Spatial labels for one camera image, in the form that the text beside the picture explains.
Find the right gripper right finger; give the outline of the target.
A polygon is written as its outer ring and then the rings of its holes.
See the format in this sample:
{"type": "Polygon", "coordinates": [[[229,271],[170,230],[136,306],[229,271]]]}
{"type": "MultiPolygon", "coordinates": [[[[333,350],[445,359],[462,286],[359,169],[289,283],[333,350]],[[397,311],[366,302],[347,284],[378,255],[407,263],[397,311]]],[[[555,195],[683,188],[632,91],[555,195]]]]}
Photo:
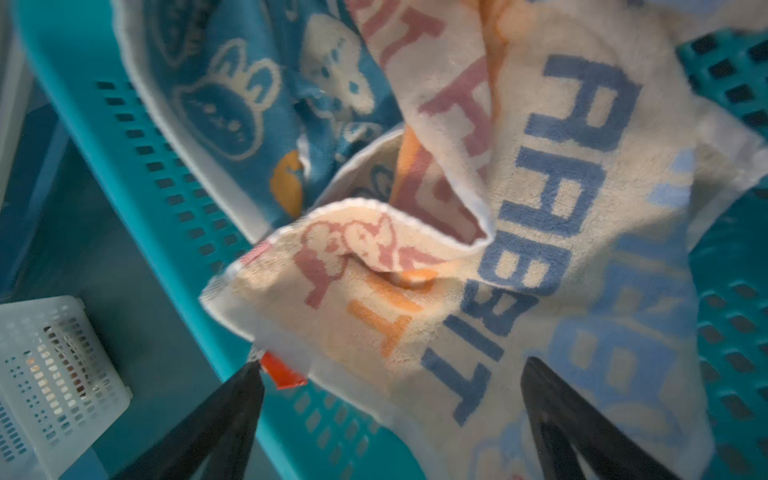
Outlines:
{"type": "Polygon", "coordinates": [[[544,478],[584,479],[581,459],[599,479],[676,477],[541,359],[526,360],[520,386],[544,478]]]}

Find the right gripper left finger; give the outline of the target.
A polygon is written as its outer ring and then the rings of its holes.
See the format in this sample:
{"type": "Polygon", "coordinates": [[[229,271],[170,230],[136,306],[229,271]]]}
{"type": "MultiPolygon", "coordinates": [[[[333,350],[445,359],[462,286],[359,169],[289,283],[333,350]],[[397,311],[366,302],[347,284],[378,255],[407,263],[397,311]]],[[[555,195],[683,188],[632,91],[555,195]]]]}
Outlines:
{"type": "Polygon", "coordinates": [[[260,418],[261,365],[246,363],[117,479],[242,479],[260,418]]]}

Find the white perforated plastic basket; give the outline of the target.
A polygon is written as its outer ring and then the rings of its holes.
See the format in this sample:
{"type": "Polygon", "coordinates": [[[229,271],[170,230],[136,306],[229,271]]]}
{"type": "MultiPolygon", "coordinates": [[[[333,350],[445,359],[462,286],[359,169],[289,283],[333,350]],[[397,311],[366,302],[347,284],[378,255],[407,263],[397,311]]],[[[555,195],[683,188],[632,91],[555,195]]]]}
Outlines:
{"type": "Polygon", "coordinates": [[[2,478],[59,478],[131,399],[80,299],[2,304],[2,478]]]}

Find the cream rabbit lettered towel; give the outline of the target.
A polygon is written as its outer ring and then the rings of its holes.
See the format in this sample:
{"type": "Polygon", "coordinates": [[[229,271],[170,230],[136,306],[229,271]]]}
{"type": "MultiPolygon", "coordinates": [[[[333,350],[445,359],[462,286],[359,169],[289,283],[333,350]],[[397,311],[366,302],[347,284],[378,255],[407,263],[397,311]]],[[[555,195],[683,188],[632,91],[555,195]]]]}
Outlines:
{"type": "Polygon", "coordinates": [[[326,195],[209,284],[228,329],[393,430],[435,479],[533,479],[577,403],[641,478],[714,454],[688,254],[767,160],[684,49],[763,1],[352,1],[400,103],[384,201],[326,195]]]}

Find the teal perforated plastic basket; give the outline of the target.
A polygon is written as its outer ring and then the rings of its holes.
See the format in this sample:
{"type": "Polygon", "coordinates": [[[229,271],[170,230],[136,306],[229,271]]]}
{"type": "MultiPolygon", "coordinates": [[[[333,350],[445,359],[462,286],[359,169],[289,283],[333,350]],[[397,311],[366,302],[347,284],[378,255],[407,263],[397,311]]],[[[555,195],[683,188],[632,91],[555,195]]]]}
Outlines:
{"type": "MultiPolygon", "coordinates": [[[[231,375],[246,342],[202,309],[198,293],[246,243],[173,152],[119,56],[106,1],[12,7],[34,72],[114,210],[212,368],[231,375]]],[[[702,295],[700,359],[717,453],[714,479],[767,475],[767,163],[756,153],[737,199],[692,253],[702,295]]],[[[316,386],[269,387],[257,435],[288,479],[417,478],[391,432],[316,386]]]]}

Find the blue patterned towel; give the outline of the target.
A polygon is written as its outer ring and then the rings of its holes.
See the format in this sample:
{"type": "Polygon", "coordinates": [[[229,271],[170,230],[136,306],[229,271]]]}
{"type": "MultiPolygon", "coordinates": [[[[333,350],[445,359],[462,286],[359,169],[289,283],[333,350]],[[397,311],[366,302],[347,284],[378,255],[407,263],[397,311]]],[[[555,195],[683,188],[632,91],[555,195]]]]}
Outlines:
{"type": "Polygon", "coordinates": [[[116,1],[153,122],[251,243],[403,117],[341,1],[116,1]]]}

